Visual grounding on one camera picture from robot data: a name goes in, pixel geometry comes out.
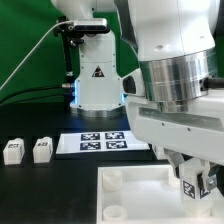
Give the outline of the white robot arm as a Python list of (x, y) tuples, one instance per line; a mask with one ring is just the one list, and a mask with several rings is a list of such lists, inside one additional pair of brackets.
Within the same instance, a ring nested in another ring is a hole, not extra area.
[(199, 160), (199, 187), (224, 166), (224, 79), (215, 31), (220, 0), (113, 0), (122, 38), (139, 68), (123, 78), (135, 137), (162, 147), (179, 177), (184, 155)]

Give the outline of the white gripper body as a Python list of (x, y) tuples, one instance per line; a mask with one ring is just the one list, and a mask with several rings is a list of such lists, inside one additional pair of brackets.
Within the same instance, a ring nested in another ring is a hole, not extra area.
[(186, 113), (164, 113), (145, 98), (139, 69), (122, 78), (126, 113), (134, 136), (143, 142), (224, 165), (224, 90), (188, 101)]

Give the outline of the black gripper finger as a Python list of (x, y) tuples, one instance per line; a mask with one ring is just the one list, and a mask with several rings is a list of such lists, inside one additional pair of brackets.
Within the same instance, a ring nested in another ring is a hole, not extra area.
[(201, 160), (202, 170), (197, 175), (200, 189), (211, 191), (217, 187), (217, 172), (220, 166), (216, 163)]
[(164, 154), (166, 155), (167, 160), (172, 166), (174, 176), (176, 178), (180, 178), (179, 167), (182, 163), (185, 162), (183, 155), (170, 149), (164, 149)]

